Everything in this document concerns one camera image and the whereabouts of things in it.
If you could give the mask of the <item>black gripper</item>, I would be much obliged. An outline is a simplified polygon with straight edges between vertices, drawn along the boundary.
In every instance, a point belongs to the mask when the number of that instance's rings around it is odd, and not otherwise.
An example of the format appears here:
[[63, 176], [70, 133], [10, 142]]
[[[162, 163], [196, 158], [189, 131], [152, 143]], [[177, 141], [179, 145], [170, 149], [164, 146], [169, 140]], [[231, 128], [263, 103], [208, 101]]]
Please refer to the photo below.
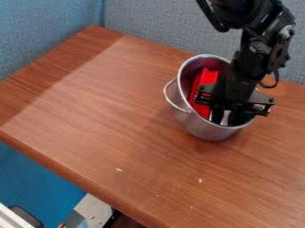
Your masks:
[[229, 78], [220, 72], [201, 72], [193, 82], [193, 108], [204, 117], [212, 117], [215, 124], [221, 124], [224, 112], [231, 110], [228, 125], [241, 126], [255, 116], [267, 116], [276, 99], [256, 87], [260, 80]]

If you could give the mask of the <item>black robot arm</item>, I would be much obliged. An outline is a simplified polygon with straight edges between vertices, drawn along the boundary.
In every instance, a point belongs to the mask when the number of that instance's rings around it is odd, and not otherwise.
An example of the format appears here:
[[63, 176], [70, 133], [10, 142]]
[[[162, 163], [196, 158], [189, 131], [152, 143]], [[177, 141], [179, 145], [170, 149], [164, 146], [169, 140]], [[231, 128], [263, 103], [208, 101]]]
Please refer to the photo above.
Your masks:
[[200, 84], [196, 102], [212, 110], [211, 121], [240, 126], [269, 114], [276, 99], [257, 90], [272, 89], [267, 75], [278, 75], [291, 59], [296, 18], [282, 0], [196, 0], [220, 32], [243, 31], [240, 49], [228, 70], [212, 84]]

